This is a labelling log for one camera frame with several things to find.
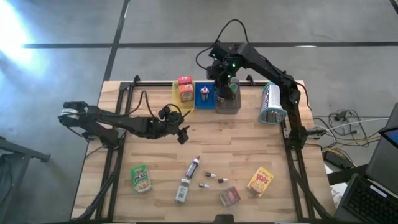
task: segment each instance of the laptop keyboard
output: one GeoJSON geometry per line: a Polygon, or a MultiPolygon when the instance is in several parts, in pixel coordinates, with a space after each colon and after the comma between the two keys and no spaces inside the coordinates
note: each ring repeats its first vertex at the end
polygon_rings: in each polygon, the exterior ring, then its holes
{"type": "Polygon", "coordinates": [[[398,223],[397,199],[375,186],[372,188],[369,181],[357,178],[343,207],[367,223],[398,223]]]}

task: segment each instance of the blue box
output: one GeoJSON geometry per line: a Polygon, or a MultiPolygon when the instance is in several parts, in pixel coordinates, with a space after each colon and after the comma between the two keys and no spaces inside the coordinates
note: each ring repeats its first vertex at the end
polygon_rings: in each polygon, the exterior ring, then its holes
{"type": "Polygon", "coordinates": [[[195,108],[197,109],[214,109],[216,106],[216,94],[214,82],[195,82],[195,108]],[[201,99],[200,90],[206,87],[209,89],[209,100],[201,99]]]}

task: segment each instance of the black metal frame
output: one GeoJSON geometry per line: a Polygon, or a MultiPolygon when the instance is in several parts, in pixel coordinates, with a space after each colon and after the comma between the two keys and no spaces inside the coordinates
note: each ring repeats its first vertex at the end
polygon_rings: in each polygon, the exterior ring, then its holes
{"type": "MultiPolygon", "coordinates": [[[[250,75],[246,78],[248,82],[241,82],[241,86],[265,86],[267,82],[259,82],[255,83],[250,75]]],[[[126,103],[126,111],[125,113],[128,113],[131,107],[131,101],[132,101],[132,93],[134,90],[134,87],[157,87],[157,86],[172,86],[172,82],[138,82],[140,81],[140,78],[136,76],[134,78],[133,82],[122,82],[119,87],[119,95],[118,95],[118,100],[116,103],[116,113],[120,113],[121,110],[121,103],[123,100],[123,94],[126,90],[128,90],[128,95],[127,95],[127,103],[126,103]]],[[[295,204],[295,211],[297,214],[297,221],[302,223],[352,223],[352,222],[342,222],[342,221],[336,221],[332,220],[332,216],[327,214],[325,209],[322,207],[322,205],[318,202],[318,200],[315,198],[314,194],[311,193],[310,187],[308,184],[308,178],[307,178],[307,173],[305,170],[305,164],[304,164],[304,159],[303,159],[303,154],[301,150],[298,151],[292,151],[286,146],[287,142],[287,128],[286,128],[286,123],[283,122],[281,123],[281,128],[282,128],[282,136],[284,138],[284,144],[285,144],[285,151],[286,151],[286,158],[287,158],[287,165],[289,168],[289,174],[290,174],[290,181],[292,184],[292,192],[293,192],[293,199],[294,199],[294,204],[295,204]],[[300,172],[297,171],[295,168],[292,152],[295,152],[297,154],[297,163],[300,172]],[[306,206],[307,206],[307,211],[308,211],[308,218],[305,218],[303,215],[303,209],[301,206],[301,201],[300,201],[300,195],[299,195],[299,188],[298,186],[303,190],[304,195],[305,195],[305,201],[306,201],[306,206]],[[321,216],[322,219],[317,219],[315,216],[314,209],[318,212],[318,214],[321,216]]],[[[121,162],[123,158],[123,152],[124,152],[124,143],[125,143],[125,136],[123,136],[121,140],[121,145],[115,149],[118,151],[117,158],[116,158],[116,163],[114,165],[114,169],[111,173],[109,174],[110,171],[110,166],[111,166],[111,161],[112,161],[112,156],[113,156],[113,151],[108,151],[106,155],[106,160],[105,160],[105,167],[104,167],[104,173],[103,173],[103,178],[101,181],[101,190],[99,194],[97,195],[95,200],[99,200],[99,203],[96,204],[96,215],[94,219],[91,220],[70,220],[68,223],[111,223],[113,222],[113,214],[114,214],[114,208],[116,204],[116,196],[117,196],[117,191],[118,191],[118,182],[119,182],[119,175],[121,171],[121,162]],[[106,191],[110,188],[112,185],[112,190],[111,190],[111,197],[109,200],[109,210],[106,218],[102,217],[102,211],[103,211],[103,203],[104,203],[104,196],[106,195],[106,191]]],[[[150,223],[165,223],[165,222],[136,222],[136,223],[141,223],[141,224],[150,224],[150,223]]]]}

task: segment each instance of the wooden tabletop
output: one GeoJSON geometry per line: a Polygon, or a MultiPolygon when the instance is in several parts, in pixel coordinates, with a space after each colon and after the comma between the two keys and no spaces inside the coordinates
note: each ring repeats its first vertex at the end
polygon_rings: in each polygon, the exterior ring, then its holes
{"type": "MultiPolygon", "coordinates": [[[[119,84],[104,82],[98,104],[100,108],[115,110],[119,84]]],[[[236,115],[216,114],[214,110],[191,112],[181,125],[191,126],[188,130],[190,139],[184,145],[177,142],[176,136],[148,140],[127,133],[114,221],[202,222],[213,221],[215,215],[222,213],[233,214],[236,222],[296,221],[281,128],[257,121],[262,89],[242,87],[242,108],[236,115]],[[174,199],[180,180],[185,177],[196,156],[200,156],[200,165],[191,180],[187,201],[177,204],[174,199]],[[140,164],[148,166],[153,190],[135,194],[130,170],[140,164]],[[245,186],[259,167],[271,172],[274,180],[262,197],[257,198],[245,186]],[[212,172],[217,178],[228,178],[229,181],[219,184],[215,178],[205,177],[205,172],[212,172]],[[210,188],[200,189],[200,182],[210,188]],[[218,195],[232,186],[238,190],[241,201],[224,208],[218,195]]],[[[171,100],[171,87],[135,87],[132,108],[136,107],[142,90],[148,92],[154,114],[171,100]]],[[[305,104],[305,93],[302,88],[300,91],[302,123],[306,128],[313,128],[312,113],[305,104]]],[[[141,104],[133,115],[149,115],[146,104],[141,104]]],[[[308,143],[316,144],[317,141],[308,140],[308,143]]],[[[99,141],[90,142],[87,153],[99,146],[99,141]]],[[[335,207],[319,147],[305,146],[303,156],[312,192],[333,214],[335,207]]],[[[85,161],[72,217],[82,214],[98,193],[105,158],[106,150],[101,149],[85,161]]],[[[110,191],[104,203],[104,216],[108,211],[109,195],[110,191]]],[[[305,210],[302,192],[300,198],[305,210]]]]}

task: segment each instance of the laptop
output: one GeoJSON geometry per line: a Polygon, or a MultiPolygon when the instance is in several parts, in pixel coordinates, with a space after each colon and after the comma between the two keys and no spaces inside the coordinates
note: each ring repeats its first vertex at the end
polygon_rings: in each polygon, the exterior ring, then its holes
{"type": "Polygon", "coordinates": [[[380,132],[365,176],[354,174],[336,209],[341,221],[398,223],[398,103],[380,132]]]}

